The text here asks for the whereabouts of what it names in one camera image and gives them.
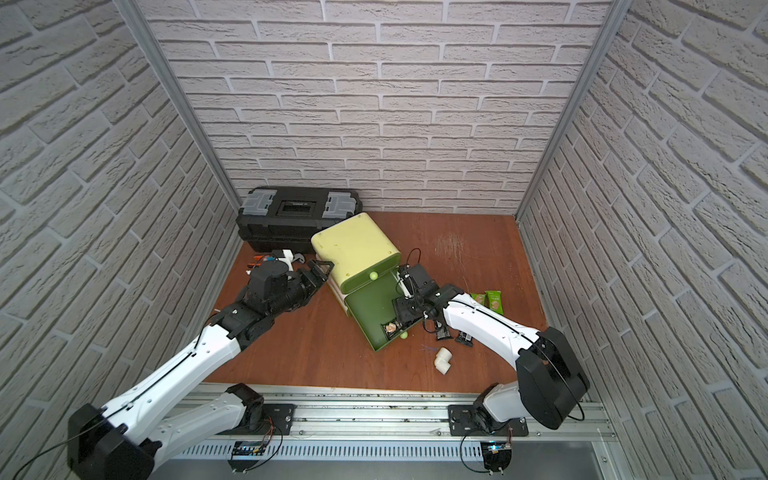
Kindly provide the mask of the black cookie packet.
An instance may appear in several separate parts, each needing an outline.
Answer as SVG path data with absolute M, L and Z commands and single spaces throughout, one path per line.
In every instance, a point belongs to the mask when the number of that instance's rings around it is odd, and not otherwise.
M 473 347 L 473 337 L 466 332 L 459 332 L 457 337 L 455 338 L 455 341 L 472 348 Z
M 393 338 L 398 331 L 399 327 L 394 322 L 390 322 L 384 326 L 384 332 L 389 339 Z
M 445 325 L 439 325 L 436 327 L 435 336 L 438 341 L 452 339 L 452 335 Z

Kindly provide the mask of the yellow-green drawer cabinet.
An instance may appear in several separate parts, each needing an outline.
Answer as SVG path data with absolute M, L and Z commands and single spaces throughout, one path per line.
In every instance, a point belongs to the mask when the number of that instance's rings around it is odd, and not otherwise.
M 334 263 L 330 288 L 348 316 L 345 297 L 371 282 L 371 272 L 379 278 L 401 259 L 401 252 L 365 212 L 314 234 L 311 246 L 318 260 Z

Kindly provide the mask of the green drawer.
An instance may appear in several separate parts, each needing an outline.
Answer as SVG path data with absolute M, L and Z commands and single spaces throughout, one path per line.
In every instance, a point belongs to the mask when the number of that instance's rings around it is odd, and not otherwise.
M 384 332 L 386 324 L 396 323 L 393 300 L 399 297 L 395 291 L 397 287 L 398 276 L 394 269 L 345 297 L 348 314 L 355 319 L 374 351 L 381 350 L 407 332 L 407 327 L 398 326 L 399 331 L 391 339 Z

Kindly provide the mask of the green cookie packet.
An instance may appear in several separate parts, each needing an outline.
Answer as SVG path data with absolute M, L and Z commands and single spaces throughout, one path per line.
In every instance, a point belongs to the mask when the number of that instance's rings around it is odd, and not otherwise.
M 495 313 L 503 315 L 502 293 L 500 291 L 486 291 L 485 296 L 488 308 Z
M 479 303 L 479 304 L 481 304 L 483 306 L 486 306 L 488 304 L 487 295 L 485 293 L 480 293 L 480 294 L 478 294 L 478 293 L 471 293 L 470 296 L 472 297 L 472 299 L 474 301 L 476 301 L 477 303 Z

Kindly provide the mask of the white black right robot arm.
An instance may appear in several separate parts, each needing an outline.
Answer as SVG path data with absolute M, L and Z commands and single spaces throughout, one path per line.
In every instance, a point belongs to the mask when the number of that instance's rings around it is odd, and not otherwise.
M 473 423 L 483 432 L 493 433 L 510 420 L 526 416 L 556 430 L 580 408 L 590 388 L 576 353 L 554 327 L 539 331 L 518 324 L 453 285 L 427 296 L 401 296 L 393 306 L 395 320 L 383 327 L 386 335 L 421 320 L 433 320 L 437 326 L 469 335 L 514 368 L 514 382 L 488 387 L 473 404 Z

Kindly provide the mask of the white plastic pipe elbow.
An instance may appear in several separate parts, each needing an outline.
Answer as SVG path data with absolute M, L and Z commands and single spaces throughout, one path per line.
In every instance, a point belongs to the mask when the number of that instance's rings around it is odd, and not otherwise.
M 453 354 L 445 347 L 440 348 L 434 359 L 434 366 L 442 375 L 446 375 L 451 368 Z

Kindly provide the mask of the black plastic toolbox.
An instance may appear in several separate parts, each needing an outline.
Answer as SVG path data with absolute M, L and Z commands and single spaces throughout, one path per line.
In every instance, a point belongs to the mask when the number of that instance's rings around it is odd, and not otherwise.
M 240 238 L 256 252 L 314 251 L 316 233 L 363 211 L 359 194 L 348 189 L 259 187 L 245 197 L 236 225 Z

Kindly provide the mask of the right controller board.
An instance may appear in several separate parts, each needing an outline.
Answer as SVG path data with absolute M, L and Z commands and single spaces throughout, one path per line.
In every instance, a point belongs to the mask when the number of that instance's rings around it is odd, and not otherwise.
M 512 446 L 510 442 L 481 442 L 480 451 L 483 467 L 491 474 L 503 474 L 512 461 Z

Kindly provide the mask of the orange-handled pliers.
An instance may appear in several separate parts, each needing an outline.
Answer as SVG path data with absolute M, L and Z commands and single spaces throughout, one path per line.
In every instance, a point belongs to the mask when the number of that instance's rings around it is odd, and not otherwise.
M 253 257 L 253 260 L 250 263 L 247 264 L 247 269 L 248 270 L 253 269 L 256 266 L 262 265 L 266 261 L 272 261 L 272 260 L 286 261 L 286 258 L 284 258 L 284 257 L 276 257 L 276 256 L 274 256 L 272 254 L 255 255 Z M 306 263 L 305 256 L 303 254 L 301 254 L 301 253 L 294 254 L 292 259 L 291 259 L 291 261 L 290 261 L 290 263 L 293 264 L 293 263 L 296 263 L 296 262 L 298 262 L 300 264 L 305 264 Z

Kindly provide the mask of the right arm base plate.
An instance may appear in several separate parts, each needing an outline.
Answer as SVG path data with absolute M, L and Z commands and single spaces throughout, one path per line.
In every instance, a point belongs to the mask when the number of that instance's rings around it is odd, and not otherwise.
M 474 405 L 449 405 L 447 407 L 450 434 L 455 437 L 464 435 L 490 435 L 527 437 L 528 424 L 525 418 L 512 418 L 500 422 L 480 407 Z

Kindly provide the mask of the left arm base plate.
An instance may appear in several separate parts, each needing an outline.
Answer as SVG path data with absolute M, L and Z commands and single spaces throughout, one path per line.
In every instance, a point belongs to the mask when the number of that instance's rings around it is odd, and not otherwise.
M 238 434 L 264 435 L 273 430 L 275 435 L 289 435 L 296 408 L 295 404 L 287 403 L 249 406 L 235 431 Z

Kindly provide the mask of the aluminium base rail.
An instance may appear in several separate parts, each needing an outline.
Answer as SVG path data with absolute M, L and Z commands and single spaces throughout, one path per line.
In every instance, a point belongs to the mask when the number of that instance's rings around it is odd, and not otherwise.
M 473 395 L 442 392 L 365 390 L 257 385 L 267 403 L 297 406 L 289 435 L 218 433 L 171 459 L 229 460 L 236 441 L 260 441 L 266 459 L 352 461 L 482 462 L 481 442 L 510 442 L 515 456 L 528 443 L 583 447 L 601 470 L 616 466 L 621 448 L 599 403 L 582 403 L 582 421 L 551 430 L 526 417 L 527 437 L 450 434 L 447 407 L 472 405 Z

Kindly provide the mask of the aluminium corner post left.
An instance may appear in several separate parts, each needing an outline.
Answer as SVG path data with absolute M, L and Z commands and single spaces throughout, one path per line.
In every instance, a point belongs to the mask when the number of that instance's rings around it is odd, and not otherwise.
M 241 205 L 240 197 L 138 3 L 133 0 L 116 0 L 115 4 L 138 46 L 144 52 L 148 63 L 153 68 L 172 105 L 199 148 L 203 159 L 210 168 L 225 197 L 234 210 L 237 211 Z

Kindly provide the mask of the aluminium corner post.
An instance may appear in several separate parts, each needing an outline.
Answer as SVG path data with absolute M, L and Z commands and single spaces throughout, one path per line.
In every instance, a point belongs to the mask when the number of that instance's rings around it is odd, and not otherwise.
M 632 3 L 632 0 L 616 0 L 611 2 L 603 24 L 598 31 L 596 40 L 589 50 L 574 87 L 567 98 L 564 109 L 561 112 L 558 122 L 546 145 L 542 158 L 539 161 L 519 207 L 514 214 L 517 222 L 521 220 L 529 209 L 536 191 L 543 182 L 544 174 L 553 161 L 558 147 L 566 136 L 566 132 L 574 121 L 579 107 L 589 93 L 589 89 L 594 82 L 597 71 L 607 55 Z
M 115 4 L 138 46 L 144 52 L 148 63 L 153 68 L 172 105 L 199 148 L 203 159 L 210 168 L 225 197 L 234 210 L 237 211 L 241 205 L 240 197 L 138 3 L 133 0 L 116 0 Z

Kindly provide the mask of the aluminium corner post right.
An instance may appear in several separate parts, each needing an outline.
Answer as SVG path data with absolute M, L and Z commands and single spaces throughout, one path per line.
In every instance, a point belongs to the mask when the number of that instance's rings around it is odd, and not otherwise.
M 574 87 L 567 98 L 564 109 L 561 112 L 558 122 L 546 145 L 542 158 L 539 161 L 519 207 L 514 214 L 517 222 L 521 220 L 529 209 L 536 191 L 543 182 L 544 174 L 553 161 L 558 147 L 566 136 L 566 132 L 574 121 L 579 107 L 589 93 L 589 89 L 594 82 L 597 71 L 607 55 L 632 3 L 632 0 L 616 0 L 611 2 L 603 24 L 598 31 L 596 40 L 589 50 Z

